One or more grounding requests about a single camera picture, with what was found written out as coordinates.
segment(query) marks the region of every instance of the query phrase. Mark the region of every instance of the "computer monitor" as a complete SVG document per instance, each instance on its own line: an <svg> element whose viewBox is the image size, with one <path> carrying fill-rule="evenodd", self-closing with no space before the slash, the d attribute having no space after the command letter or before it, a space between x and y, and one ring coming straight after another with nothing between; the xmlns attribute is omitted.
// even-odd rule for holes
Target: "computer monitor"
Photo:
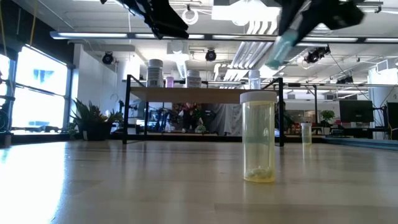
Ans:
<svg viewBox="0 0 398 224"><path fill-rule="evenodd" d="M373 103L368 100L340 100L341 122L374 122Z"/></svg>

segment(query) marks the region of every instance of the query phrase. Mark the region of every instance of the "fluorescent light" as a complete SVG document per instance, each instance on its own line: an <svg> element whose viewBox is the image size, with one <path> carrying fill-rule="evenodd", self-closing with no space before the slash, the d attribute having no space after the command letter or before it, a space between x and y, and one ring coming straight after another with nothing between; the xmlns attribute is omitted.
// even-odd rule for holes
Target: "fluorescent light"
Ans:
<svg viewBox="0 0 398 224"><path fill-rule="evenodd" d="M305 37L303 41L316 42L357 42L358 38L351 37Z"/></svg>
<svg viewBox="0 0 398 224"><path fill-rule="evenodd" d="M365 42L395 43L398 42L398 38L367 38Z"/></svg>
<svg viewBox="0 0 398 224"><path fill-rule="evenodd" d="M81 37L81 38L127 38L127 34L113 34L113 33L58 33L60 37L73 38L73 37Z"/></svg>
<svg viewBox="0 0 398 224"><path fill-rule="evenodd" d="M238 38L240 38L240 36L239 35L213 35L213 38L226 40L226 39L238 39Z"/></svg>
<svg viewBox="0 0 398 224"><path fill-rule="evenodd" d="M218 81L209 81L209 84L230 84L230 85L242 85L244 82L218 82Z"/></svg>
<svg viewBox="0 0 398 224"><path fill-rule="evenodd" d="M155 38L154 34L136 34L137 38Z"/></svg>
<svg viewBox="0 0 398 224"><path fill-rule="evenodd" d="M273 35L213 35L213 39L219 40L243 40L243 41L275 41Z"/></svg>
<svg viewBox="0 0 398 224"><path fill-rule="evenodd" d="M189 39L204 39L205 36L204 35L200 35L200 34L190 34L189 35Z"/></svg>
<svg viewBox="0 0 398 224"><path fill-rule="evenodd" d="M298 43L297 47L327 47L327 44L317 44L317 43Z"/></svg>

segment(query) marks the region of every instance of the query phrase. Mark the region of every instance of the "plant pot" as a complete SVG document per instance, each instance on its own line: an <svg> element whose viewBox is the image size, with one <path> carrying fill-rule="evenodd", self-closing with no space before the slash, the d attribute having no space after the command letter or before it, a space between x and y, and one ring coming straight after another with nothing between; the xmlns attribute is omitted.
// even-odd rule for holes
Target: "plant pot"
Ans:
<svg viewBox="0 0 398 224"><path fill-rule="evenodd" d="M77 124L79 133L86 141L104 141L111 133L112 123L84 122Z"/></svg>

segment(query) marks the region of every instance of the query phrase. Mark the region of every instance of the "ductwork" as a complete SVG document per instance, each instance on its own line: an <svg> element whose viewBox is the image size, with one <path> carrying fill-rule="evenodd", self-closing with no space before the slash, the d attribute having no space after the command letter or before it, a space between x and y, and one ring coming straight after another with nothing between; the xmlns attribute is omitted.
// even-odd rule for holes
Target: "ductwork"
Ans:
<svg viewBox="0 0 398 224"><path fill-rule="evenodd" d="M177 70L181 79L187 77L187 63L189 60L188 43L181 40L174 40L167 43L167 58L177 64Z"/></svg>

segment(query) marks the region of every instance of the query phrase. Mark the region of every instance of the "ceiling light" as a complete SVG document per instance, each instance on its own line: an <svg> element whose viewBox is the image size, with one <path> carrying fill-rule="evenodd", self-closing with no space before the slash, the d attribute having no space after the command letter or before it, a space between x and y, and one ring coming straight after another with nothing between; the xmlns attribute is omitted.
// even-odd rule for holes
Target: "ceiling light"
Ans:
<svg viewBox="0 0 398 224"><path fill-rule="evenodd" d="M64 38L127 38L127 34L113 34L113 33L58 33L60 37Z"/></svg>
<svg viewBox="0 0 398 224"><path fill-rule="evenodd" d="M357 42L358 38L351 38L351 37L304 37L303 41L315 41L315 42Z"/></svg>
<svg viewBox="0 0 398 224"><path fill-rule="evenodd" d="M205 36L204 35L200 35L200 34L190 34L189 35L189 39L204 39Z"/></svg>
<svg viewBox="0 0 398 224"><path fill-rule="evenodd" d="M328 44L317 44L317 43L298 43L297 47L327 47Z"/></svg>
<svg viewBox="0 0 398 224"><path fill-rule="evenodd" d="M230 84L230 85L241 85L245 84L245 82L222 82L222 81L209 81L209 84Z"/></svg>
<svg viewBox="0 0 398 224"><path fill-rule="evenodd" d="M375 43L397 43L398 38L367 38L365 42L375 42Z"/></svg>
<svg viewBox="0 0 398 224"><path fill-rule="evenodd" d="M215 40L247 40L273 42L276 40L274 35L213 35Z"/></svg>
<svg viewBox="0 0 398 224"><path fill-rule="evenodd" d="M201 1L169 1L170 5L201 6Z"/></svg>
<svg viewBox="0 0 398 224"><path fill-rule="evenodd" d="M155 38L154 34L136 34L136 38Z"/></svg>

